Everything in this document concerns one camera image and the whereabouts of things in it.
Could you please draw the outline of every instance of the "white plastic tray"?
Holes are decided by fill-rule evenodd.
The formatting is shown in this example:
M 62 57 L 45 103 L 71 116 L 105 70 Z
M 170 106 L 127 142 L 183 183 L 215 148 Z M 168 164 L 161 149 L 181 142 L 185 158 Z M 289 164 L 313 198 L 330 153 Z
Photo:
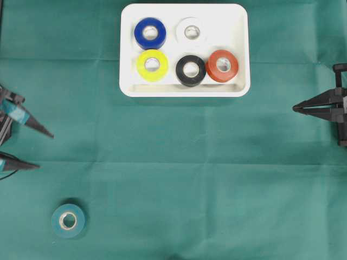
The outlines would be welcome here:
M 160 48 L 169 60 L 167 75 L 157 82 L 146 82 L 136 70 L 136 59 L 143 51 L 136 43 L 134 29 L 146 17 L 161 20 L 166 41 Z M 193 50 L 177 42 L 176 27 L 187 17 L 203 21 L 208 35 L 205 44 Z M 238 74 L 226 83 L 212 80 L 208 74 L 196 87 L 180 84 L 176 63 L 185 55 L 197 55 L 205 62 L 218 49 L 232 52 L 239 62 Z M 165 97 L 239 97 L 250 88 L 248 18 L 238 4 L 130 4 L 121 14 L 119 87 L 127 96 Z

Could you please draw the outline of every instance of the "teal tape roll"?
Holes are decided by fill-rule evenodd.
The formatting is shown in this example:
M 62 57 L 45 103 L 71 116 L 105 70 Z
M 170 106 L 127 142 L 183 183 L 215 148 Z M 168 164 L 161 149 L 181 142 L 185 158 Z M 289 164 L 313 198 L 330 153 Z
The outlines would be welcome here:
M 70 218 L 70 225 L 67 225 L 66 218 Z M 74 204 L 64 204 L 58 207 L 52 215 L 52 228 L 54 232 L 62 238 L 72 238 L 77 236 L 85 226 L 85 215 L 78 206 Z
M 13 120 L 23 125 L 28 121 L 30 117 L 30 115 L 25 110 L 21 109 L 20 107 L 6 99 L 4 99 L 4 101 L 2 102 L 0 109 L 4 110 L 5 113 Z

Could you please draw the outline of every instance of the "green cloth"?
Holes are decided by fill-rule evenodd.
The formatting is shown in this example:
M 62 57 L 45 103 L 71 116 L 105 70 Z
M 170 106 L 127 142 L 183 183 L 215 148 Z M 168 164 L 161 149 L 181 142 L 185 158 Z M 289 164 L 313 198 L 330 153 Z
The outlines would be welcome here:
M 41 168 L 0 182 L 0 259 L 347 258 L 347 151 L 334 124 L 292 111 L 335 86 L 347 3 L 235 2 L 249 93 L 165 99 L 119 89 L 129 1 L 4 1 L 0 82 L 55 139 L 15 124 L 1 147 Z M 87 216 L 73 239 L 50 223 L 66 202 Z

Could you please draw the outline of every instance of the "blue tape roll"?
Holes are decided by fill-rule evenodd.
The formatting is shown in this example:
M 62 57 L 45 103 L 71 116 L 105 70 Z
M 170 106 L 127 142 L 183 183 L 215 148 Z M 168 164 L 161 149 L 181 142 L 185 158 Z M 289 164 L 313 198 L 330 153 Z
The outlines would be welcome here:
M 66 215 L 72 215 L 75 223 L 71 227 L 65 226 L 63 219 Z M 64 204 L 58 207 L 52 215 L 52 227 L 54 232 L 62 238 L 72 238 L 77 236 L 85 226 L 85 215 L 78 206 L 74 204 Z
M 157 29 L 158 35 L 153 40 L 148 40 L 143 35 L 143 30 L 147 26 L 153 26 Z M 137 43 L 140 45 L 140 47 L 144 50 L 149 49 L 159 49 L 161 46 L 163 46 L 165 39 L 166 39 L 166 29 L 165 26 L 161 21 L 158 19 L 148 17 L 143 20 L 141 20 L 135 27 L 135 39 Z
M 13 120 L 23 125 L 25 125 L 30 117 L 27 112 L 6 99 L 4 99 L 4 101 L 0 105 L 0 109 L 4 110 L 5 113 L 8 114 L 8 116 Z

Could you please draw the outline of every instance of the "tape roll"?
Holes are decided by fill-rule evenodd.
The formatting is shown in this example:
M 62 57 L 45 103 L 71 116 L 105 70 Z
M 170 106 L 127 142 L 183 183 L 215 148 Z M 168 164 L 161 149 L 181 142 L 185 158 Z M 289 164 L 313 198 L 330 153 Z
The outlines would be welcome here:
M 185 56 L 176 64 L 176 75 L 180 83 L 187 87 L 199 85 L 206 75 L 205 63 L 198 56 Z
M 135 27 L 135 39 L 144 49 L 159 49 L 166 39 L 164 24 L 156 18 L 148 17 L 141 20 Z
M 186 18 L 176 27 L 177 41 L 185 47 L 200 46 L 207 35 L 206 27 L 198 18 Z
M 52 228 L 62 238 L 77 236 L 85 226 L 85 215 L 78 206 L 64 204 L 58 207 L 52 215 Z
M 149 82 L 155 82 L 166 75 L 169 62 L 161 51 L 146 50 L 137 58 L 136 67 L 142 78 Z
M 225 83 L 237 75 L 239 63 L 227 50 L 217 50 L 206 63 L 206 72 L 215 81 Z

